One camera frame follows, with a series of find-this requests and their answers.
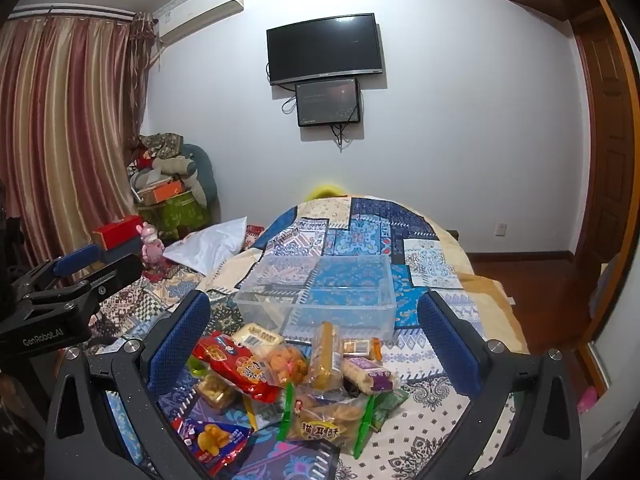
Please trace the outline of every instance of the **blue gripper pad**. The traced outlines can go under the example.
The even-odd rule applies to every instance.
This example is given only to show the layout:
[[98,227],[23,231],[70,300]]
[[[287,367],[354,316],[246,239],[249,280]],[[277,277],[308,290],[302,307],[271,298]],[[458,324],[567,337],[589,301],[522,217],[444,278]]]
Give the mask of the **blue gripper pad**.
[[53,266],[53,274],[59,278],[71,276],[74,272],[97,262],[101,254],[102,250],[97,245],[86,245],[67,256],[62,256]]
[[[442,300],[442,308],[449,308]],[[455,391],[471,399],[482,390],[478,360],[428,293],[418,299],[418,323]]]
[[149,361],[146,387],[151,394],[157,397],[169,393],[207,327],[210,313],[209,298],[204,292],[198,293]]

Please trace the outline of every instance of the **green basket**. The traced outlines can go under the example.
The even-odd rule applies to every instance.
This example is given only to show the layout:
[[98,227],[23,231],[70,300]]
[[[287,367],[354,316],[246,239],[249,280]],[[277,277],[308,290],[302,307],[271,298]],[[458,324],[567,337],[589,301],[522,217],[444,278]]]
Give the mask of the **green basket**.
[[143,220],[158,229],[161,238],[177,240],[179,226],[191,233],[211,222],[209,210],[196,202],[191,191],[168,198],[159,204],[140,206],[138,209]]

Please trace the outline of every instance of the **patterned bedspread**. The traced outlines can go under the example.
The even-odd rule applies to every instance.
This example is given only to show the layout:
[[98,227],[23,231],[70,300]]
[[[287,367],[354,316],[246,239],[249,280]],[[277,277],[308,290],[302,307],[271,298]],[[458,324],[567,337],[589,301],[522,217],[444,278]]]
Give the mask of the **patterned bedspread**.
[[[428,287],[437,290],[453,311],[483,333],[478,310],[444,257],[436,230],[420,215],[394,202],[373,198],[341,197],[303,203],[283,213],[251,248],[228,260],[204,279],[183,267],[161,283],[143,280],[103,303],[103,320],[120,332],[133,321],[147,320],[176,304],[198,282],[207,293],[212,314],[205,333],[233,333],[242,319],[233,297],[241,282],[264,254],[353,255],[389,254],[396,293],[396,326],[392,341],[383,348],[386,367],[408,384],[410,394],[379,433],[372,433],[358,460],[337,449],[298,449],[275,441],[274,427],[255,433],[255,450],[239,470],[229,468],[234,480],[306,478],[314,480],[411,480],[437,452],[468,404],[444,375],[427,338],[417,325],[416,303]],[[178,384],[165,396],[162,408],[170,412],[188,398],[192,384]],[[506,403],[484,453],[474,470],[489,466],[509,429],[513,399]],[[241,410],[223,415],[243,422]]]
[[357,197],[305,202],[283,213],[249,251],[229,260],[198,288],[210,295],[232,296],[265,254],[388,254],[397,310],[394,336],[385,343],[383,362],[404,380],[443,374],[416,316],[418,298],[428,288],[436,290],[458,317],[471,322],[482,335],[478,310],[446,262],[434,229],[422,216],[395,202]]

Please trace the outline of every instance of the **curtain rod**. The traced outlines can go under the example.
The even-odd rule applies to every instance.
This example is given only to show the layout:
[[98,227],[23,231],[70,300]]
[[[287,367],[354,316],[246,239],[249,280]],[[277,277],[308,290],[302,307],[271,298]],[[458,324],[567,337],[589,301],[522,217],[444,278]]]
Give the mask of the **curtain rod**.
[[83,4],[30,4],[15,7],[11,14],[9,14],[8,19],[12,20],[15,18],[28,18],[30,16],[46,16],[47,14],[95,16],[97,18],[113,18],[116,20],[131,22],[135,12]]

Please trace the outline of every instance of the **wall-mounted monitor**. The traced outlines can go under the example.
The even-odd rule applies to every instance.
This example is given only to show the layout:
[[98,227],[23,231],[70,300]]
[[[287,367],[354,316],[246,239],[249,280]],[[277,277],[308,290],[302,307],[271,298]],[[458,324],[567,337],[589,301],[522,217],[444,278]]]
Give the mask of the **wall-mounted monitor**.
[[351,14],[267,30],[272,85],[382,72],[376,17]]
[[360,122],[358,82],[355,78],[296,84],[298,126]]

